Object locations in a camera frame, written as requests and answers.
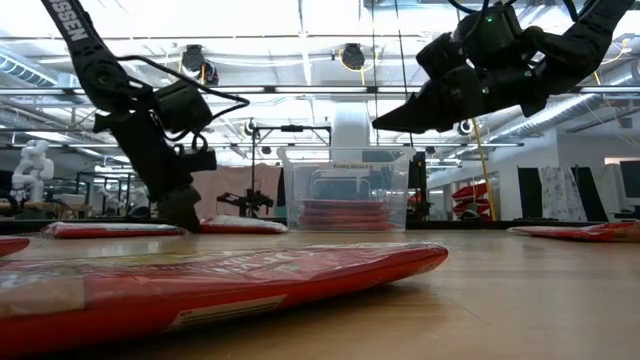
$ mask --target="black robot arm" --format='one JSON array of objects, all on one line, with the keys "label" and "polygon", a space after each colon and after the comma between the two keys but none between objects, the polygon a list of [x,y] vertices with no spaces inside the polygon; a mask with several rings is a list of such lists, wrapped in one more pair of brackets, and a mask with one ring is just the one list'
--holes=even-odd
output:
[{"label": "black robot arm", "polygon": [[[89,14],[78,0],[42,0],[69,48],[76,74],[89,100],[106,116],[96,115],[94,132],[109,130],[131,161],[149,190],[149,199],[158,204],[169,222],[190,231],[200,229],[194,205],[200,195],[191,186],[193,178],[182,156],[167,144],[169,140],[194,134],[206,151],[200,131],[217,116],[247,106],[249,101],[223,94],[186,78],[184,75],[139,56],[118,58],[104,45]],[[154,91],[151,86],[127,75],[119,61],[139,60],[179,78]],[[198,89],[238,105],[212,116]],[[170,139],[166,132],[179,134]]]},{"label": "black robot arm", "polygon": [[[446,131],[459,121],[520,105],[525,116],[545,108],[593,73],[613,31],[634,0],[587,1],[563,35],[520,28],[508,1],[470,14],[453,34],[427,45],[417,61],[429,75],[415,97],[373,121],[381,130]],[[532,61],[541,52],[539,63]]]}]

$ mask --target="clear plastic container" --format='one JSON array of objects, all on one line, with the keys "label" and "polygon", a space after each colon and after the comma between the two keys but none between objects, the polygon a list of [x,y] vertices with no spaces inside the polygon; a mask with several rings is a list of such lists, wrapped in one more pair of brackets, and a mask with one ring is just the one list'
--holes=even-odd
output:
[{"label": "clear plastic container", "polygon": [[292,231],[405,230],[411,147],[281,147]]}]

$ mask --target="table surface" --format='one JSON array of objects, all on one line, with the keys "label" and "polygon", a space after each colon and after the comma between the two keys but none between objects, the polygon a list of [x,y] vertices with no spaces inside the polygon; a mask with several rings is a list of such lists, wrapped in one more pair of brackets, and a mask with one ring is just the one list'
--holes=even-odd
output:
[{"label": "table surface", "polygon": [[276,314],[77,350],[118,359],[636,359],[640,244],[519,237],[505,231],[43,240],[12,259],[432,241],[431,273]]}]

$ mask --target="red package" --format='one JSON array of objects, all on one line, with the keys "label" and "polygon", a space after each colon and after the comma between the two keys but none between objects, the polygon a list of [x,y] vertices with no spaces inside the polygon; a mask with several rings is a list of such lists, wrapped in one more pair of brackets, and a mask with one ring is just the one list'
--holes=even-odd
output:
[{"label": "red package", "polygon": [[288,230],[286,226],[273,221],[227,215],[203,220],[200,226],[205,234],[282,234]]},{"label": "red package", "polygon": [[327,216],[300,216],[300,223],[309,225],[321,225],[321,224],[345,224],[345,223],[385,223],[387,222],[387,216],[371,216],[360,215],[355,212],[352,215],[327,215]]},{"label": "red package", "polygon": [[374,243],[0,261],[0,358],[282,309],[430,271],[446,258],[437,245]]},{"label": "red package", "polygon": [[315,231],[389,231],[397,228],[396,224],[390,222],[380,223],[342,223],[342,224],[303,224],[304,230]]},{"label": "red package", "polygon": [[640,223],[623,222],[587,227],[517,226],[509,231],[532,236],[575,241],[640,242]]},{"label": "red package", "polygon": [[389,209],[382,207],[379,209],[358,209],[354,211],[353,209],[304,209],[302,213],[305,216],[344,216],[344,215],[353,215],[354,213],[362,216],[389,216],[391,211]]},{"label": "red package", "polygon": [[41,233],[56,239],[81,239],[182,235],[186,231],[177,226],[163,224],[56,222],[45,226]]},{"label": "red package", "polygon": [[303,200],[306,209],[362,209],[378,210],[385,206],[380,201],[352,201],[352,200]]},{"label": "red package", "polygon": [[487,193],[487,184],[482,183],[475,186],[465,186],[451,195],[453,200],[477,200]]},{"label": "red package", "polygon": [[29,238],[21,236],[0,236],[0,257],[17,253],[29,246]]}]

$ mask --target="patterned curtain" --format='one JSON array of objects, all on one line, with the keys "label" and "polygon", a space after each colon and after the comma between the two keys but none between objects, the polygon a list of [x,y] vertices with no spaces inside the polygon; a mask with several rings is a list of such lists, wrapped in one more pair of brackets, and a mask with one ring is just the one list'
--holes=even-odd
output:
[{"label": "patterned curtain", "polygon": [[547,166],[540,169],[542,216],[569,222],[586,222],[576,180],[569,169]]}]

